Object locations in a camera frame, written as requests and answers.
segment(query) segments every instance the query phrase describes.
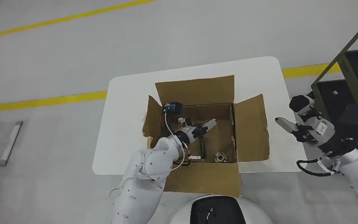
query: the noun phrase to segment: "box flap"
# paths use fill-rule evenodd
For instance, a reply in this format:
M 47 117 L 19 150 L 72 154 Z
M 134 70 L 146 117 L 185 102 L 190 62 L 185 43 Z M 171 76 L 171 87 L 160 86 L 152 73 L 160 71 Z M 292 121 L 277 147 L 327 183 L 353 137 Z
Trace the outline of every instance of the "box flap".
M 164 190 L 238 197 L 241 194 L 238 164 L 192 162 L 190 166 L 173 170 L 167 178 Z
M 234 76 L 158 82 L 156 88 L 162 105 L 180 102 L 186 105 L 234 102 Z
M 143 136 L 153 138 L 150 143 L 151 148 L 153 148 L 159 140 L 161 132 L 161 114 L 162 107 L 152 96 L 149 96 L 147 115 L 145 116 L 142 131 Z
M 267 160 L 270 148 L 263 95 L 234 104 L 234 113 L 238 161 Z

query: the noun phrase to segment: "tabletop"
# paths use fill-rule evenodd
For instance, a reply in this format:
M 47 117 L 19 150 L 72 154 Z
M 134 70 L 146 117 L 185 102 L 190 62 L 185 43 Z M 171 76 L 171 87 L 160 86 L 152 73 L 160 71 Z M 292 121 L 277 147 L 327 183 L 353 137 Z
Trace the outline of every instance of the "tabletop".
M 270 158 L 239 162 L 240 173 L 300 171 L 296 161 L 307 159 L 302 143 L 275 122 L 278 116 L 295 122 L 279 61 L 274 57 L 261 57 L 115 77 L 107 92 L 93 172 L 98 175 L 122 175 L 132 153 L 146 149 L 147 139 L 143 137 L 142 127 L 148 95 L 160 102 L 156 82 L 232 74 L 235 75 L 235 103 L 263 94 L 270 141 Z

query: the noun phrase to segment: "cardboard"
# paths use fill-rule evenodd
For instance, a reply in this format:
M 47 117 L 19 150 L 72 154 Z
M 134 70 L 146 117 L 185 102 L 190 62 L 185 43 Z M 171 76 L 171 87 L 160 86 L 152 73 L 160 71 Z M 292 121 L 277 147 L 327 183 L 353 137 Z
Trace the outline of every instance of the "cardboard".
M 156 83 L 161 105 L 178 101 L 184 104 L 180 117 L 189 116 L 193 123 L 217 119 L 218 124 L 206 135 L 207 159 L 192 161 L 170 173 L 165 191 L 213 193 L 237 197 L 241 194 L 238 161 L 262 161 L 269 158 L 263 96 L 234 104 L 234 76 Z M 177 118 L 169 116 L 171 129 Z M 160 137 L 168 136 L 163 125 L 162 107 L 149 96 L 143 135 L 151 137 L 153 148 Z M 199 140 L 189 145 L 191 155 L 200 155 Z M 228 156 L 226 163 L 215 163 L 216 152 Z

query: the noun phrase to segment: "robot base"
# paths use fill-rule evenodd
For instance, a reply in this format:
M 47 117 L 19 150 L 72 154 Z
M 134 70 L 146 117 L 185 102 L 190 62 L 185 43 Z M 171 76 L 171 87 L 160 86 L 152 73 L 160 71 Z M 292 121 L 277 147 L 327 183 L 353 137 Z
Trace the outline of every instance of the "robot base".
M 258 205 L 247 199 L 212 194 L 187 202 L 170 222 L 189 223 L 272 224 L 272 221 Z

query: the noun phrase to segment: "yellow floor line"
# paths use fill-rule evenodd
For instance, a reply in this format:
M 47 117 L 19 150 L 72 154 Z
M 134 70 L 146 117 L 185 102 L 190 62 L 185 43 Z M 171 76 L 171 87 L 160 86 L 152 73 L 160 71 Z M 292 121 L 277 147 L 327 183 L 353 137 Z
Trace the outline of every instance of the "yellow floor line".
M 284 78 L 295 78 L 303 76 L 319 76 L 321 72 L 328 66 L 328 64 L 317 64 L 315 66 L 305 66 L 298 68 L 285 68 L 282 70 Z M 337 64 L 333 66 L 329 73 L 340 72 Z M 2 110 L 17 110 L 25 108 L 36 108 L 38 106 L 53 106 L 59 104 L 68 104 L 74 102 L 86 102 L 92 100 L 104 100 L 107 96 L 107 91 L 89 92 L 87 94 L 78 94 L 70 96 L 59 96 L 40 100 L 29 100 L 22 102 L 11 102 L 8 104 L 0 104 L 0 111 Z
M 284 75 L 284 78 L 295 78 L 295 77 L 302 77 L 302 76 L 319 76 L 327 66 L 328 64 L 316 64 L 314 66 L 285 68 L 282 69 L 282 74 Z M 337 73 L 340 71 L 341 69 L 336 63 L 328 71 L 328 73 Z
M 103 100 L 106 97 L 107 97 L 107 91 L 101 91 L 101 92 L 89 92 L 87 94 L 52 97 L 52 98 L 40 99 L 40 100 L 11 102 L 8 104 L 0 104 L 0 111 L 36 108 L 38 106 L 53 106 L 59 104 L 69 104 L 74 102 L 85 102 L 85 101 L 92 101 L 92 100 Z
M 76 14 L 76 15 L 73 15 L 73 16 L 66 16 L 66 17 L 63 17 L 63 18 L 56 18 L 54 20 L 49 20 L 49 21 L 45 21 L 45 22 L 39 22 L 37 24 L 32 24 L 32 25 L 18 27 L 18 28 L 14 28 L 14 29 L 10 29 L 10 30 L 0 31 L 0 36 L 7 35 L 7 34 L 13 34 L 14 32 L 21 32 L 21 31 L 25 31 L 25 30 L 31 30 L 31 29 L 34 29 L 34 28 L 37 28 L 37 27 L 48 26 L 48 25 L 51 25 L 51 24 L 58 24 L 60 22 L 76 20 L 78 18 L 84 18 L 84 17 L 87 17 L 87 16 L 93 16 L 93 15 L 97 15 L 97 14 L 101 14 L 101 13 L 105 13 L 105 12 L 110 12 L 110 11 L 114 11 L 114 10 L 121 10 L 123 8 L 137 6 L 137 5 L 140 5 L 140 4 L 145 4 L 145 3 L 148 3 L 148 2 L 154 2 L 154 1 L 156 1 L 156 0 L 137 0 L 137 1 L 133 1 L 133 2 L 126 2 L 126 3 L 123 3 L 123 4 L 118 4 L 116 6 L 111 6 L 111 7 L 107 7 L 107 8 L 100 8 L 99 10 L 93 10 L 93 11 L 89 11 L 89 12 L 84 12 L 84 13 Z

